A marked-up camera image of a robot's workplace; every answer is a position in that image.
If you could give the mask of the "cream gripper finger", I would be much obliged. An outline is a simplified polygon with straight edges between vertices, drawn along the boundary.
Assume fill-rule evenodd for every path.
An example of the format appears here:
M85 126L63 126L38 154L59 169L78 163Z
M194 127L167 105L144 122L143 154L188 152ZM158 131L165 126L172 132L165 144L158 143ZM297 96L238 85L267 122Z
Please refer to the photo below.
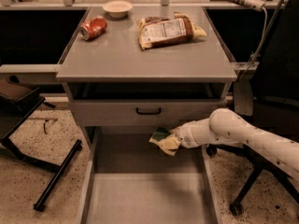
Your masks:
M180 146L179 140L173 135L167 136L159 142L160 149L167 155L174 156Z

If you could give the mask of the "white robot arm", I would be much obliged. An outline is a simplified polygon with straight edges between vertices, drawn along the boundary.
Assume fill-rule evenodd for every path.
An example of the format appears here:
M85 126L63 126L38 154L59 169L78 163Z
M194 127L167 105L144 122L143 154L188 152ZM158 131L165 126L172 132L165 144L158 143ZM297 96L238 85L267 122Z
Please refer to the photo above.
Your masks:
M179 147L194 148L206 144L244 144L299 180L299 144L259 129L227 108L216 109L207 119L175 128L158 142L158 147L166 154L174 155Z

